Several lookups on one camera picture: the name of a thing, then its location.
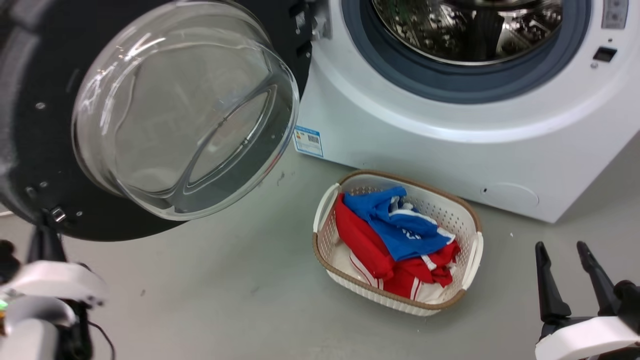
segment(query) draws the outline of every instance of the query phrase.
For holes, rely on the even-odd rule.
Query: laundry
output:
[[[394,261],[380,236],[344,204],[344,198],[340,194],[335,204],[336,228],[353,253],[352,265],[362,269],[370,285],[411,299],[414,281],[437,283],[441,288],[452,283],[450,269],[460,252],[456,241],[430,255]]]
[[[365,195],[345,194],[344,204],[374,229],[396,261],[432,254],[453,241],[455,235],[403,203],[403,196],[406,190],[396,187]]]

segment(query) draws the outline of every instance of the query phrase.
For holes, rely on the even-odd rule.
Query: basket handle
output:
[[[318,233],[320,227],[324,225],[326,218],[329,216],[329,210],[333,208],[335,199],[338,198],[341,188],[340,184],[333,184],[322,196],[318,209],[316,210],[316,217],[314,218],[314,232]]]
[[[474,241],[475,251],[471,252],[471,256],[469,258],[469,266],[467,266],[467,271],[465,272],[465,276],[462,280],[462,288],[467,290],[474,278],[476,277],[476,272],[480,267],[480,260],[482,259],[482,252],[484,250],[484,239],[482,237],[481,232],[476,233],[476,240]]]

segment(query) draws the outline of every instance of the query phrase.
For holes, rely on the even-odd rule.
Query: brown basket rim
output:
[[[401,181],[403,183],[406,184],[410,184],[410,185],[414,185],[417,186],[419,188],[425,189],[429,192],[433,192],[435,194],[438,194],[442,197],[445,197],[453,202],[458,203],[459,205],[461,205],[463,208],[465,208],[465,210],[467,210],[470,214],[471,217],[474,220],[474,224],[476,226],[476,231],[478,232],[482,232],[482,225],[480,224],[480,220],[479,217],[477,215],[477,213],[475,212],[475,210],[473,210],[473,208],[471,208],[471,206],[464,201],[463,199],[455,196],[455,195],[451,195],[450,193],[447,192],[443,192],[442,190],[433,188],[429,185],[425,185],[422,183],[418,183],[416,181],[413,181],[411,179],[407,179],[405,177],[401,177],[401,176],[397,176],[394,174],[389,174],[386,172],[382,172],[382,171],[377,171],[377,170],[357,170],[354,171],[350,174],[348,174],[347,176],[343,177],[338,183],[340,185],[344,184],[345,181],[347,181],[348,179],[351,179],[352,177],[356,177],[359,175],[375,175],[375,176],[380,176],[380,177],[386,177],[387,179],[392,179],[392,180],[397,180],[397,181]],[[466,291],[464,289],[460,289],[451,299],[441,303],[441,304],[425,304],[423,302],[419,302],[416,300],[412,300],[412,299],[408,299],[405,297],[401,297],[399,295],[390,293],[388,291],[384,291],[384,290],[380,290],[378,288],[374,288],[373,286],[366,284],[356,278],[354,278],[353,276],[350,276],[348,274],[345,274],[344,272],[338,270],[337,268],[335,268],[333,265],[329,264],[326,260],[324,260],[324,258],[322,257],[322,255],[320,255],[320,249],[318,248],[318,234],[316,232],[314,232],[313,235],[313,246],[314,246],[314,254],[316,255],[316,259],[318,260],[318,262],[320,262],[320,265],[322,265],[325,269],[327,269],[327,271],[330,271],[332,273],[334,273],[335,275],[343,278],[344,280],[347,280],[361,288],[365,288],[373,293],[376,293],[378,295],[390,298],[392,300],[398,301],[398,302],[402,302],[403,304],[407,304],[410,306],[415,306],[415,307],[419,307],[421,309],[425,309],[425,310],[442,310],[442,309],[446,309],[447,307],[452,306],[453,304],[457,303],[460,299],[462,299],[462,297],[466,294]]]

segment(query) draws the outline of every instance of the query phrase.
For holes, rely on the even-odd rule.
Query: washing machine door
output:
[[[28,3],[9,12],[0,65],[0,196],[26,220],[91,240],[159,233],[238,201],[288,145],[303,1]]]

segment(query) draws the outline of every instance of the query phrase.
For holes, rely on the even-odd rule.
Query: floor stain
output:
[[[278,182],[276,183],[277,186],[280,186],[280,180],[284,179],[284,171],[282,172],[282,174],[280,174],[280,178],[278,179]]]

